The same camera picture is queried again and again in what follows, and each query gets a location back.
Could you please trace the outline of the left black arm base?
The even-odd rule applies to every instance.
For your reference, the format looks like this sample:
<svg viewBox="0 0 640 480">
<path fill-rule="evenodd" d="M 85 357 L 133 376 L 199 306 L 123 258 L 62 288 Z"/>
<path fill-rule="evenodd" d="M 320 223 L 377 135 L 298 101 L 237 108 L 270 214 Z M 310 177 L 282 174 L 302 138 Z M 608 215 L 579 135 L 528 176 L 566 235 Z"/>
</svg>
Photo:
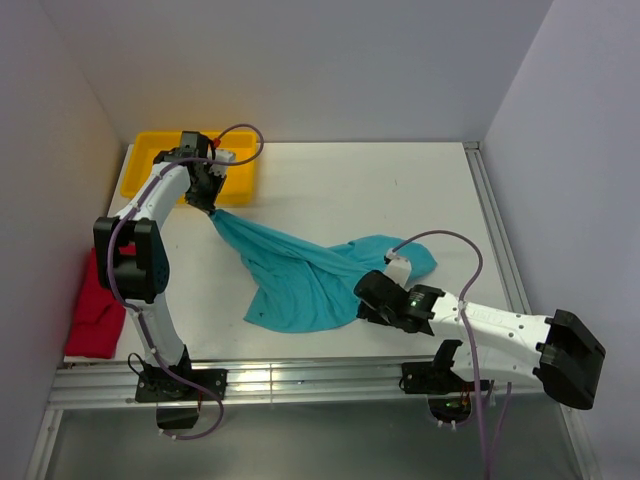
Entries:
<svg viewBox="0 0 640 480">
<path fill-rule="evenodd" d="M 161 435 L 176 440 L 195 440 L 210 435 L 221 426 L 227 369 L 194 369 L 187 350 L 178 364 L 168 369 L 145 362 L 137 353 L 128 356 L 127 366 L 137 376 L 134 401 L 156 405 L 156 425 Z M 199 421 L 205 401 L 217 404 L 217 419 L 203 432 L 187 433 Z"/>
</svg>

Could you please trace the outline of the teal t shirt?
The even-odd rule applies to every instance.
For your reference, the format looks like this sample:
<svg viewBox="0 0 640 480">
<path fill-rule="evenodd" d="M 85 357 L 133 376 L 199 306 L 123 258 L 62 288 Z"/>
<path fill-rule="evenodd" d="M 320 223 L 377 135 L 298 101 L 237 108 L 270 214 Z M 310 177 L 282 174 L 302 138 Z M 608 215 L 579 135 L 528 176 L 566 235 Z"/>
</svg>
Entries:
<svg viewBox="0 0 640 480">
<path fill-rule="evenodd" d="M 401 240 L 372 235 L 324 247 L 224 210 L 211 215 L 221 238 L 235 250 L 257 291 L 244 320 L 285 334 L 341 328 L 357 317 L 353 290 Z"/>
</svg>

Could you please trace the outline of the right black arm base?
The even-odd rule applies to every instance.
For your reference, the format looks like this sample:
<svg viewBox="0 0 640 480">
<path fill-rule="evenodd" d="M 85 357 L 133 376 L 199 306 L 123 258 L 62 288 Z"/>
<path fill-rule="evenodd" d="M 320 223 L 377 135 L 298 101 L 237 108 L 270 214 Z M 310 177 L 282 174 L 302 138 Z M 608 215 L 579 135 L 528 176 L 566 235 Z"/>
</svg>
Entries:
<svg viewBox="0 0 640 480">
<path fill-rule="evenodd" d="M 403 363 L 398 384 L 407 395 L 428 396 L 435 421 L 451 426 L 473 418 L 474 383 L 453 372 L 454 355 L 461 345 L 460 340 L 445 340 L 432 360 Z"/>
</svg>

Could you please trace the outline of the yellow plastic tray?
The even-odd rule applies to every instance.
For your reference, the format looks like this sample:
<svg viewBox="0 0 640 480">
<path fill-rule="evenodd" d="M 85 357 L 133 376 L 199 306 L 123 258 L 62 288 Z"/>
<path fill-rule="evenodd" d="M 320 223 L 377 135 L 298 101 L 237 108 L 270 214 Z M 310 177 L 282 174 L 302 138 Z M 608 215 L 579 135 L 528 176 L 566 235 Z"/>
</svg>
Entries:
<svg viewBox="0 0 640 480">
<path fill-rule="evenodd" d="M 124 169 L 120 183 L 120 194 L 132 199 L 143 186 L 149 174 L 153 160 L 163 150 L 170 150 L 179 145 L 179 131 L 147 131 L 136 137 Z M 259 143 L 257 134 L 249 130 L 234 130 L 226 134 L 219 147 L 233 152 L 237 161 L 248 159 L 257 152 Z M 231 167 L 227 179 L 218 197 L 218 204 L 226 207 L 248 204 L 254 193 L 256 168 L 258 161 Z"/>
</svg>

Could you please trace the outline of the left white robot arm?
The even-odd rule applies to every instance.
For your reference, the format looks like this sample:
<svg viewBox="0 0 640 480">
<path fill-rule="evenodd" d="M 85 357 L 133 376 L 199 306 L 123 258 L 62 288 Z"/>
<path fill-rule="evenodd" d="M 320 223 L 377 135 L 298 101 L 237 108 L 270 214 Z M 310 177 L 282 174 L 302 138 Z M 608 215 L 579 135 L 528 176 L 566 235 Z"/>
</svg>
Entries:
<svg viewBox="0 0 640 480">
<path fill-rule="evenodd" d="M 145 381 L 159 382 L 172 399 L 191 394 L 195 375 L 167 305 L 170 265 L 161 230 L 181 197 L 213 212 L 227 167 L 235 161 L 233 153 L 217 151 L 219 144 L 199 132 L 182 132 L 178 146 L 156 156 L 149 177 L 127 206 L 93 226 L 100 285 L 136 325 L 144 347 Z"/>
</svg>

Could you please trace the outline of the red t shirt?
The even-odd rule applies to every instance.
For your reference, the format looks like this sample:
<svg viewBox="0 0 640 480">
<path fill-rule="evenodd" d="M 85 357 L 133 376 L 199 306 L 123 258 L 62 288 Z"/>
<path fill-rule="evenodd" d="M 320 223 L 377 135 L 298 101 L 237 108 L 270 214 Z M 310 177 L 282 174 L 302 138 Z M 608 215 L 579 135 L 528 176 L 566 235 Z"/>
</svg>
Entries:
<svg viewBox="0 0 640 480">
<path fill-rule="evenodd" d="M 87 256 L 86 269 L 73 312 L 64 355 L 112 359 L 125 320 L 125 309 L 112 292 L 101 286 L 96 249 Z"/>
</svg>

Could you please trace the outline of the front aluminium rail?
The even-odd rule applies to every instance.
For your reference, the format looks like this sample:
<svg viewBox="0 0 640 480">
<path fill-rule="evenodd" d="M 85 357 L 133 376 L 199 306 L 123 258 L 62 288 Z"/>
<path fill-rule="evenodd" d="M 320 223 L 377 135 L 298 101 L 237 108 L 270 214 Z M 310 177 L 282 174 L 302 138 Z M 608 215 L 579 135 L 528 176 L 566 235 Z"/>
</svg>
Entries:
<svg viewBox="0 0 640 480">
<path fill-rule="evenodd" d="M 208 362 L 224 398 L 142 400 L 132 366 L 59 370 L 30 479 L 479 479 L 474 423 L 438 425 L 398 358 Z"/>
</svg>

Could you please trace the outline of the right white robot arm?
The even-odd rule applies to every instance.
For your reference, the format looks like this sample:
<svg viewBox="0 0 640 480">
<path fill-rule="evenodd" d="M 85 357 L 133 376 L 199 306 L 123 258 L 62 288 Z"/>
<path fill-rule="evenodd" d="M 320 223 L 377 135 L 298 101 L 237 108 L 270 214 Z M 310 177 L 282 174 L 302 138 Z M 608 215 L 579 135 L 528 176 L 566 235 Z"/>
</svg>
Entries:
<svg viewBox="0 0 640 480">
<path fill-rule="evenodd" d="M 446 395 L 487 390 L 490 383 L 540 388 L 579 410 L 594 405 L 604 346 L 575 314 L 525 315 L 464 304 L 427 285 L 405 289 L 381 271 L 354 288 L 360 318 L 439 341 L 434 357 L 401 366 L 407 394 Z"/>
</svg>

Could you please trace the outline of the aluminium rail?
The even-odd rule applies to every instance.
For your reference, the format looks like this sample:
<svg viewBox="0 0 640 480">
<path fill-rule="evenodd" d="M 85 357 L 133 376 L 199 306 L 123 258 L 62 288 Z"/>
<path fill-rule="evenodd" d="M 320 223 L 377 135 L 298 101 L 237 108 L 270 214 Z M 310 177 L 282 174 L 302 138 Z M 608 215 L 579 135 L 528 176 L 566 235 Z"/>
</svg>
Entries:
<svg viewBox="0 0 640 480">
<path fill-rule="evenodd" d="M 224 398 L 142 400 L 132 366 L 59 370 L 30 479 L 479 479 L 474 423 L 438 425 L 398 358 L 208 362 Z"/>
<path fill-rule="evenodd" d="M 463 148 L 507 302 L 506 310 L 469 302 L 466 304 L 465 313 L 478 344 L 512 356 L 522 363 L 533 364 L 540 358 L 536 346 L 546 340 L 549 325 L 545 323 L 543 316 L 531 313 L 479 144 L 469 142 L 465 143 Z"/>
</svg>

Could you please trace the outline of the right side aluminium rail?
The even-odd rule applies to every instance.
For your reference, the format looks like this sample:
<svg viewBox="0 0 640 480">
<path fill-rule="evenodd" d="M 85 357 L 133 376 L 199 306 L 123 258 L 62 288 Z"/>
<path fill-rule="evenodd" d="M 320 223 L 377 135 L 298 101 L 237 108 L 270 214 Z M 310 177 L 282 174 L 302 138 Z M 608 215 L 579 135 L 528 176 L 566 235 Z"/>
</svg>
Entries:
<svg viewBox="0 0 640 480">
<path fill-rule="evenodd" d="M 540 358 L 536 346 L 546 340 L 549 325 L 545 323 L 543 316 L 531 313 L 479 144 L 469 142 L 465 143 L 463 148 L 507 302 L 506 310 L 469 302 L 466 304 L 465 313 L 478 344 L 512 356 L 522 363 L 533 364 Z"/>
</svg>

